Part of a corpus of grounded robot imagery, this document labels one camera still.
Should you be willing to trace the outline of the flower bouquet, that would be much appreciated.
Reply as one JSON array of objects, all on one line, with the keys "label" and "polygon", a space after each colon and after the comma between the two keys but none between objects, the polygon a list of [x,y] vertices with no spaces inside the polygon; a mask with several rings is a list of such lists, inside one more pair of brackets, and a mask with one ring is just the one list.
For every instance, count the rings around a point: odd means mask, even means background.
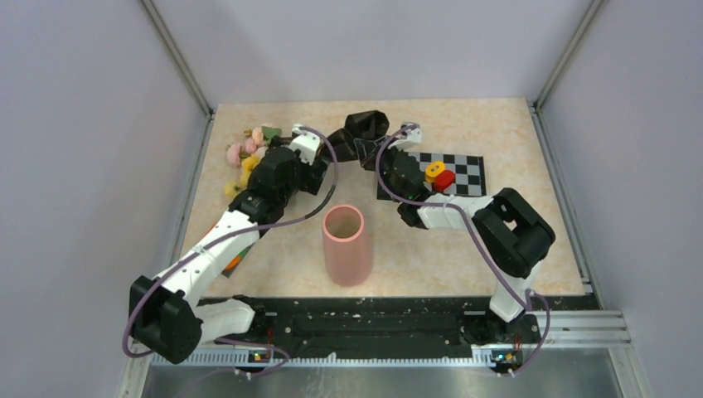
[{"label": "flower bouquet", "polygon": [[334,161],[369,163],[372,150],[364,146],[375,147],[388,128],[387,116],[370,110],[348,115],[344,126],[325,139],[301,124],[295,124],[287,137],[282,129],[268,125],[246,129],[245,140],[225,152],[227,162],[240,169],[239,180],[226,183],[225,194],[249,192],[281,201],[295,192],[315,195]]}]

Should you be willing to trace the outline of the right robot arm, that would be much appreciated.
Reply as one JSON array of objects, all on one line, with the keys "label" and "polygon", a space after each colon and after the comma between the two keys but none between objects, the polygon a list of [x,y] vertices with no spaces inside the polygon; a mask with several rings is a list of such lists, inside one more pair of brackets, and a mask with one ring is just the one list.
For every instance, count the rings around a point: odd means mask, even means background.
[{"label": "right robot arm", "polygon": [[469,321],[464,336],[472,344],[508,342],[532,309],[532,281],[555,243],[555,232],[513,188],[493,196],[456,197],[432,192],[417,160],[391,149],[380,154],[375,169],[381,188],[400,201],[398,213],[410,227],[466,230],[497,278],[484,315]]}]

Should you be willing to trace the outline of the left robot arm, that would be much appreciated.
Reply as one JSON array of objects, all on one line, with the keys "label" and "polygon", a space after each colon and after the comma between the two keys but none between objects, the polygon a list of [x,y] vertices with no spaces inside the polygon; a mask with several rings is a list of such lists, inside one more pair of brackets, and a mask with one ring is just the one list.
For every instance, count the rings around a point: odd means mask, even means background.
[{"label": "left robot arm", "polygon": [[318,145],[300,138],[269,149],[249,186],[196,245],[157,276],[133,282],[124,353],[135,357],[126,345],[133,339],[178,364],[200,344],[219,337],[237,334],[245,342],[259,341],[266,322],[249,304],[229,298],[202,305],[200,299],[237,255],[268,230],[285,226],[281,218],[290,198],[304,188],[308,177],[322,178],[326,167],[318,159]]}]

